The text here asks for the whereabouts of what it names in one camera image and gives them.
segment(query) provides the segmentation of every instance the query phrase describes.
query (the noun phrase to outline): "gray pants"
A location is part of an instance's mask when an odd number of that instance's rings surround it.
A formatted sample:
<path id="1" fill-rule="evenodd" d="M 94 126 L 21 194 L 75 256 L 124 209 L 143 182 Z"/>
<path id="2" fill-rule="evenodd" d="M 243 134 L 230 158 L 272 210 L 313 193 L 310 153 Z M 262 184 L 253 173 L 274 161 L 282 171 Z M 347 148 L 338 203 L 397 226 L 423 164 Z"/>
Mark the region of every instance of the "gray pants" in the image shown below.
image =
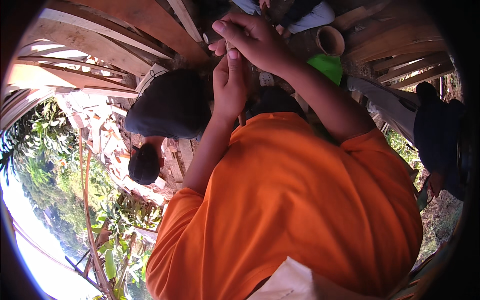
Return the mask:
<path id="1" fill-rule="evenodd" d="M 374 80 L 355 77 L 348 77 L 347 87 L 349 91 L 358 91 L 366 96 L 380 117 L 415 145 L 413 140 L 413 124 L 417 115 L 415 106 L 420 106 L 417 94 L 385 87 Z"/>
<path id="2" fill-rule="evenodd" d="M 240 7 L 247 14 L 257 12 L 261 14 L 260 6 L 252 0 L 232 0 L 238 7 Z M 310 28 L 330 24 L 335 19 L 333 9 L 326 1 L 320 2 L 315 6 L 310 13 L 303 16 L 298 22 L 290 24 L 288 30 L 292 33 L 298 33 Z"/>

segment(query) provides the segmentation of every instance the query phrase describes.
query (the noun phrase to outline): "sky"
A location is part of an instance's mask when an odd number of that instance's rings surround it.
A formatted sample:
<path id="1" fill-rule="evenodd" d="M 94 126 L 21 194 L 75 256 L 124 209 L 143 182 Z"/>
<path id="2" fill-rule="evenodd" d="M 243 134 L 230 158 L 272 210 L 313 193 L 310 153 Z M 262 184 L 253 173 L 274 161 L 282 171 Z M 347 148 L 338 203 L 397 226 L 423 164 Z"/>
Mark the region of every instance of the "sky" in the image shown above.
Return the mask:
<path id="1" fill-rule="evenodd" d="M 5 178 L 0 175 L 0 184 L 3 189 L 3 199 L 12 217 L 20 227 L 48 254 L 58 261 L 68 265 L 60 247 L 60 242 L 43 226 L 33 213 L 32 206 L 24 197 L 22 184 L 10 174 L 10 186 L 7 187 Z M 50 296 L 58 300 L 85 300 L 91 299 L 100 292 L 78 274 L 68 271 L 48 259 L 37 249 L 27 243 L 19 234 L 16 234 L 17 244 L 26 265 L 32 272 L 38 285 Z"/>

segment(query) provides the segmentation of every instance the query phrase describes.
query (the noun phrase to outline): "wooden plank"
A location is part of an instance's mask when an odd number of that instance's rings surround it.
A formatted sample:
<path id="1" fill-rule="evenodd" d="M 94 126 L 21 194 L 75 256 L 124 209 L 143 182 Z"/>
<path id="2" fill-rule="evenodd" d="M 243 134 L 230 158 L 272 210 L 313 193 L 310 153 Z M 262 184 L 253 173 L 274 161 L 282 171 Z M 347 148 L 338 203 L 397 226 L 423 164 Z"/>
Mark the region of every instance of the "wooden plank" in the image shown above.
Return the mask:
<path id="1" fill-rule="evenodd" d="M 350 50 L 347 58 L 364 60 L 399 47 L 435 40 L 442 40 L 442 36 L 433 24 L 403 24 L 364 41 Z"/>
<path id="2" fill-rule="evenodd" d="M 111 68 L 102 67 L 102 66 L 98 66 L 98 65 L 95 65 L 95 64 L 92 64 L 92 63 L 78 61 L 78 60 L 59 59 L 59 58 L 55 58 L 55 57 L 45 57 L 45 56 L 37 56 L 37 55 L 35 55 L 35 56 L 33 56 L 33 55 L 32 56 L 20 56 L 17 59 L 18 60 L 27 60 L 27 61 L 49 61 L 49 62 L 68 63 L 68 64 L 72 64 L 72 65 L 84 66 L 84 67 L 89 67 L 89 68 L 92 68 L 92 69 L 107 71 L 107 72 L 122 75 L 122 76 L 128 75 L 128 73 L 124 72 L 124 71 L 117 71 L 117 70 L 114 70 L 114 69 L 111 69 Z"/>
<path id="3" fill-rule="evenodd" d="M 126 84 L 102 78 L 82 71 L 61 68 L 43 63 L 19 61 L 13 65 L 9 84 L 22 85 L 27 88 L 36 88 L 43 86 L 65 86 L 84 88 L 85 85 L 120 88 L 130 90 Z"/>
<path id="4" fill-rule="evenodd" d="M 54 40 L 137 76 L 145 76 L 151 67 L 146 61 L 111 39 L 71 24 L 39 18 L 31 36 Z"/>
<path id="5" fill-rule="evenodd" d="M 182 0 L 168 0 L 168 2 L 188 34 L 195 42 L 201 42 L 202 37 L 198 33 L 197 27 L 193 23 L 193 20 L 190 17 L 190 14 L 188 13 L 187 8 L 185 7 L 185 4 L 183 4 Z"/>
<path id="6" fill-rule="evenodd" d="M 345 31 L 351 28 L 353 25 L 359 21 L 370 17 L 371 15 L 381 11 L 385 6 L 390 3 L 390 0 L 381 1 L 369 7 L 360 6 L 349 12 L 344 13 L 341 16 L 335 18 L 335 20 L 330 24 L 330 26 L 338 29 L 339 31 Z"/>
<path id="7" fill-rule="evenodd" d="M 188 171 L 193 159 L 192 143 L 187 139 L 179 139 L 179 150 L 181 152 L 181 159 L 185 165 L 185 170 Z"/>
<path id="8" fill-rule="evenodd" d="M 421 42 L 411 45 L 405 45 L 402 47 L 398 47 L 396 49 L 392 49 L 389 51 L 382 52 L 380 54 L 376 54 L 370 56 L 362 61 L 372 61 L 372 60 L 379 60 L 385 57 L 393 56 L 393 55 L 402 55 L 402 54 L 409 54 L 409 53 L 417 53 L 417 52 L 438 52 L 438 51 L 447 51 L 447 46 L 444 41 L 427 41 Z"/>
<path id="9" fill-rule="evenodd" d="M 143 30 L 180 55 L 192 65 L 202 65 L 208 55 L 191 36 L 155 0 L 75 0 L 106 12 Z"/>
<path id="10" fill-rule="evenodd" d="M 56 48 L 45 49 L 45 50 L 42 50 L 42 51 L 37 51 L 37 52 L 34 52 L 34 54 L 36 56 L 41 56 L 41 55 L 48 55 L 48 54 L 52 54 L 52 53 L 55 53 L 55 52 L 61 52 L 61 51 L 66 51 L 66 50 L 72 50 L 72 48 L 67 47 L 67 46 L 56 47 Z"/>
<path id="11" fill-rule="evenodd" d="M 423 73 L 420 73 L 418 75 L 412 76 L 410 78 L 407 78 L 403 81 L 400 81 L 399 83 L 393 84 L 390 87 L 391 88 L 396 88 L 396 89 L 401 89 L 404 87 L 409 87 L 412 85 L 419 84 L 424 81 L 429 81 L 433 79 L 437 79 L 439 77 L 442 77 L 444 75 L 450 74 L 451 72 L 454 71 L 454 67 L 450 61 L 441 64 L 440 66 L 436 66 L 428 71 L 425 71 Z"/>
<path id="12" fill-rule="evenodd" d="M 118 113 L 119 115 L 122 115 L 122 116 L 126 116 L 127 115 L 127 110 L 123 109 L 123 108 L 119 108 L 118 106 L 115 106 L 115 105 L 111 105 L 110 107 L 112 107 L 112 111 L 113 112 L 116 112 Z"/>
<path id="13" fill-rule="evenodd" d="M 115 22 L 106 20 L 101 16 L 88 12 L 73 3 L 51 1 L 40 15 L 40 18 L 61 21 L 104 36 L 109 36 L 118 41 L 135 46 L 146 52 L 152 53 L 162 59 L 172 59 L 171 51 L 162 49 L 153 42 L 139 36 Z"/>
<path id="14" fill-rule="evenodd" d="M 160 76 L 164 73 L 168 72 L 168 70 L 162 66 L 160 66 L 159 64 L 154 64 L 150 70 L 148 71 L 147 75 L 145 75 L 145 77 L 142 79 L 142 81 L 140 81 L 140 83 L 137 85 L 137 87 L 135 88 L 135 92 L 138 92 L 138 93 L 143 93 L 144 90 L 146 88 L 148 88 L 148 86 L 150 85 L 150 83 L 152 82 L 152 75 L 153 77 L 156 77 L 156 76 Z"/>
<path id="15" fill-rule="evenodd" d="M 91 86 L 91 85 L 86 85 L 82 89 L 82 92 L 84 92 L 85 94 L 133 98 L 133 99 L 137 98 L 138 96 L 138 93 L 132 90 L 125 90 L 125 89 L 119 89 L 119 88 L 106 88 L 106 87 Z"/>
<path id="16" fill-rule="evenodd" d="M 419 60 L 421 58 L 424 58 L 427 55 L 432 54 L 432 52 L 418 52 L 418 53 L 407 53 L 407 54 L 401 54 L 398 56 L 395 56 L 394 58 L 390 60 L 385 60 L 381 62 L 377 62 L 373 65 L 373 70 L 375 72 L 382 71 L 385 69 L 390 69 L 392 67 L 399 66 L 401 64 L 411 62 L 414 60 Z"/>
<path id="17" fill-rule="evenodd" d="M 448 57 L 448 54 L 446 54 L 445 52 L 434 53 L 423 58 L 422 60 L 411 63 L 399 69 L 389 71 L 387 74 L 380 76 L 377 80 L 381 83 L 384 83 L 390 80 L 400 78 L 412 72 L 423 70 L 428 67 L 441 64 L 449 60 L 450 58 Z"/>

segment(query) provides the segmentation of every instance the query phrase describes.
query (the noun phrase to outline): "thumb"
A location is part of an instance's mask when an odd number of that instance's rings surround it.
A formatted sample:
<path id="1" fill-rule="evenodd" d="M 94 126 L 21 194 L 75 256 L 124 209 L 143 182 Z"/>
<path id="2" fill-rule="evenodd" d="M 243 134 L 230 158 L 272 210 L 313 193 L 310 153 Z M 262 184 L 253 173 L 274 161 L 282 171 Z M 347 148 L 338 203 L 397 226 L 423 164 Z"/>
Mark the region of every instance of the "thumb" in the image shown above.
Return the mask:
<path id="1" fill-rule="evenodd" d="M 233 84 L 243 83 L 242 58 L 237 49 L 231 49 L 228 56 L 228 82 Z"/>
<path id="2" fill-rule="evenodd" d="M 212 28 L 236 48 L 242 49 L 250 43 L 245 32 L 232 22 L 217 20 L 212 24 Z"/>

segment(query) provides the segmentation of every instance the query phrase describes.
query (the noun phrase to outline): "green cloth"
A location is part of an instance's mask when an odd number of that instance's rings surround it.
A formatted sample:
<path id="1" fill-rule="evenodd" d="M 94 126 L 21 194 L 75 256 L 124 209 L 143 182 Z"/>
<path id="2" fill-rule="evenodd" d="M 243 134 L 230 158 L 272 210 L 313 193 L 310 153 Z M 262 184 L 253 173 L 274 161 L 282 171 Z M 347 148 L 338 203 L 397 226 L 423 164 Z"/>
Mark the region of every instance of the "green cloth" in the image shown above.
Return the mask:
<path id="1" fill-rule="evenodd" d="M 307 63 L 330 78 L 336 85 L 340 85 L 343 73 L 340 57 L 317 54 L 310 58 Z"/>

